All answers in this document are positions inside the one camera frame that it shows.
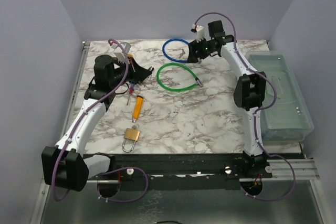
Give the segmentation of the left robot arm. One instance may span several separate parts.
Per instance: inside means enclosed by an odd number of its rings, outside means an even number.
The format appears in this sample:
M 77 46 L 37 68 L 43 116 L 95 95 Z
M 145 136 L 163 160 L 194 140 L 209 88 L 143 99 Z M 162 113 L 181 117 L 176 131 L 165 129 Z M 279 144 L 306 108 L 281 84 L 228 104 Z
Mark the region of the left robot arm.
M 116 90 L 126 82 L 140 84 L 152 74 L 153 68 L 143 68 L 134 59 L 126 64 L 109 55 L 100 55 L 94 62 L 94 76 L 80 112 L 55 146 L 45 147 L 41 154 L 47 185 L 81 191 L 93 176 L 100 174 L 104 179 L 112 179 L 116 175 L 111 155 L 98 153 L 84 158 L 85 147 L 113 102 Z

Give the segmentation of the green cable lock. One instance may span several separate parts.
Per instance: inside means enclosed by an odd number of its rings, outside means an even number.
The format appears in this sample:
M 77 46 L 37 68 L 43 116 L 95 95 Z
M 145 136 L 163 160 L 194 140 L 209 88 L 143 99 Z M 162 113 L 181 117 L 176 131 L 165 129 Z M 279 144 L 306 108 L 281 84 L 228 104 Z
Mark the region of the green cable lock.
M 156 73 L 156 80 L 161 88 L 170 92 L 186 92 L 203 86 L 199 77 L 180 63 L 162 65 Z

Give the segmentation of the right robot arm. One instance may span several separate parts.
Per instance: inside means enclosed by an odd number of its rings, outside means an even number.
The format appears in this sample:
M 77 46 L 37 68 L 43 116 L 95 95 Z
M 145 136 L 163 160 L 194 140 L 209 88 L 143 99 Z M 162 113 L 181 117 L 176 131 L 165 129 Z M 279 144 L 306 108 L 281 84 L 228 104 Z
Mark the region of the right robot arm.
M 196 39 L 188 45 L 188 63 L 198 63 L 211 56 L 223 57 L 237 78 L 234 103 L 239 108 L 244 126 L 245 143 L 241 171 L 249 178 L 255 177 L 267 165 L 263 149 L 260 125 L 260 110 L 266 91 L 266 74 L 258 72 L 242 55 L 236 38 L 226 35 L 220 20 L 208 24 L 210 39 L 204 35 L 204 27 L 192 25 Z

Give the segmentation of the brass padlock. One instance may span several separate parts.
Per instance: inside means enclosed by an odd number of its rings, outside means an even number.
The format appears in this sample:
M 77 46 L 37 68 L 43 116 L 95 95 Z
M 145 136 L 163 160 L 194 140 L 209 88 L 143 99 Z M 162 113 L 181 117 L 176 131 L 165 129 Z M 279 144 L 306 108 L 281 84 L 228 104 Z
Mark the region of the brass padlock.
M 122 150 L 126 153 L 132 152 L 137 141 L 139 140 L 139 136 L 140 130 L 138 130 L 136 125 L 133 125 L 131 128 L 127 128 L 123 137 Z M 132 143 L 130 148 L 126 148 L 128 142 Z

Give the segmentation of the blue cable lock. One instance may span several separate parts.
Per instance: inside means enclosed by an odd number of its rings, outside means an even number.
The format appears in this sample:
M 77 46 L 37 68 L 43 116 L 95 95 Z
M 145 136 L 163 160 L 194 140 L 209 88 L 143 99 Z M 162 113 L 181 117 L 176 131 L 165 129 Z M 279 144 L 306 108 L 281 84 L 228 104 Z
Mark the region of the blue cable lock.
M 172 38 L 164 42 L 162 46 L 163 55 L 170 61 L 177 63 L 187 63 L 188 55 L 188 44 L 189 42 L 180 38 Z M 179 59 L 179 54 L 181 50 L 185 50 L 185 55 Z

